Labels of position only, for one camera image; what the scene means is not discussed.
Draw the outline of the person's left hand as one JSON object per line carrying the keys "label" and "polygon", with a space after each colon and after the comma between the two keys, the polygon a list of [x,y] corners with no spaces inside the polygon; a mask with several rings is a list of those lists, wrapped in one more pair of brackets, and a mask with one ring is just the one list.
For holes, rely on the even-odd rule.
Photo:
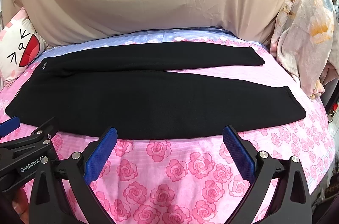
{"label": "person's left hand", "polygon": [[19,215],[20,219],[25,223],[29,223],[29,203],[25,190],[19,188],[12,200],[13,209]]}

